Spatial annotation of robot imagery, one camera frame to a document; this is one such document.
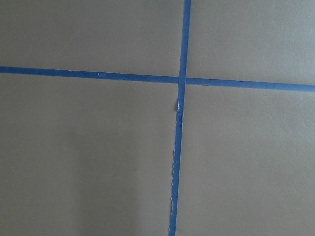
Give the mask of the horizontal blue tape line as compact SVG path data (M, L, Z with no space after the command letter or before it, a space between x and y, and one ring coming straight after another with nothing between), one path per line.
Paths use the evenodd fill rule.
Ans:
M137 82L153 82L153 83L169 83L176 84L179 78L173 76L158 75L139 75L139 74L121 74L109 72L93 72L93 71L77 71L62 69L45 69L45 68L24 68L1 66L1 73L9 74L25 74L40 76L57 76L57 77L73 77L73 78L89 78L89 79L108 79L119 81L137 81ZM224 79L205 79L205 78L186 78L187 85L199 86L217 86L231 88L248 88L248 89L272 89L287 91L303 91L314 92L314 85L302 84L286 84L286 83L270 83L256 81L240 81L240 80L224 80Z

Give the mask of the vertical blue tape line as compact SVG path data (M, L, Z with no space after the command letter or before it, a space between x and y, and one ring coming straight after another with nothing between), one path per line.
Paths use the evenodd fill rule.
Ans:
M178 78L177 113L176 113L176 123L175 123L174 156L173 156L173 171L172 171L172 185L171 185L171 212L170 212L170 217L169 217L169 228L168 228L168 234L170 236L174 236L176 234L176 226L177 226L181 147L182 147L183 118L184 118L187 63L188 63L188 50L189 50L190 13L191 13L191 1L186 0L184 1L184 10L183 10L181 54L180 54L179 78Z

